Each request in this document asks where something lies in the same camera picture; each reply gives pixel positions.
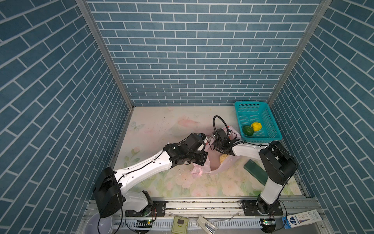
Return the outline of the pink plastic bag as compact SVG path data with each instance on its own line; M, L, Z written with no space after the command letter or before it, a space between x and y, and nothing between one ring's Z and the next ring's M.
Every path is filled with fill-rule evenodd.
M220 164L219 156L222 155L222 153L216 151L215 149L212 150L214 137L211 136L208 140L210 144L206 143L205 148L205 151L208 153L207 159L204 166L193 164L194 168L191 172L193 178L198 178L205 174L215 175L222 173L230 169L240 159L240 156L229 155L223 164Z

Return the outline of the teal plastic basket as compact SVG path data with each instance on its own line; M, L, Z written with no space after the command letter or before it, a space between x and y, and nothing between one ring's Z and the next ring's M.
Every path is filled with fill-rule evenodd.
M234 103L234 107L242 140L254 144L265 144L282 140L279 127L267 103L237 101ZM244 127L251 126L253 123L261 124L261 129L255 131L251 136L245 134Z

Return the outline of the pale peach fruit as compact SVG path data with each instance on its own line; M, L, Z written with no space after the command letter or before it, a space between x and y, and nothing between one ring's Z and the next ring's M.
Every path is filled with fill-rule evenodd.
M219 156L219 161L220 161L220 164L223 164L223 162L228 158L229 155L227 154L222 154Z

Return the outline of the yellow fruit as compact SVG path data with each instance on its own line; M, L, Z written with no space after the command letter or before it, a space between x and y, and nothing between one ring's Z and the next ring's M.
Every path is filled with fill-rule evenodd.
M262 124L259 122L254 122L251 124L251 128L253 129L254 132L258 132L262 129Z

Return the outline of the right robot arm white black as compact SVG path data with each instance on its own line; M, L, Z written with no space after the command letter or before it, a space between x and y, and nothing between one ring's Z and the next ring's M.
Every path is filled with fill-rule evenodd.
M242 156L261 160L267 173L264 190L257 198L256 206L260 214L267 215L277 206L279 196L286 183L298 168L296 160L286 151L279 141L268 144L255 144L230 138L230 131L218 129L213 131L215 149L224 154Z

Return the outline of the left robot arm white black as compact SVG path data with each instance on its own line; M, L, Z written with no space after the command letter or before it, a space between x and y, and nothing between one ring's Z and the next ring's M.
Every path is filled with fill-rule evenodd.
M105 168L93 188L100 217L107 218L120 210L148 215L154 209L149 193L132 192L130 189L155 174L179 165L204 165L207 159L206 141L205 134L191 133L182 141L167 144L154 156L133 166L118 170Z

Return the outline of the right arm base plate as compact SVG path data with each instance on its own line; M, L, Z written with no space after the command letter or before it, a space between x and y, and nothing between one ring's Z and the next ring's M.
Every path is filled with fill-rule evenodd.
M282 206L279 200L269 205L262 200L241 200L240 206L245 216L280 216L283 215Z

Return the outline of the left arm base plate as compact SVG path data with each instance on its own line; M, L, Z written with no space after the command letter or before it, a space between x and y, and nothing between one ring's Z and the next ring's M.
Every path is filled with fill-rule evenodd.
M140 212L136 212L134 210L126 210L125 216L126 217L164 217L166 212L166 204L165 200L156 200L153 201L153 206L147 205Z

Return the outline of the green pepper fruit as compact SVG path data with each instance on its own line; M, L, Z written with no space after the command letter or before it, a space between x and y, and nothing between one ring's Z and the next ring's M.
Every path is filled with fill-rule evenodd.
M243 127L243 134L247 137L251 137L254 134L254 129L250 125L245 125Z

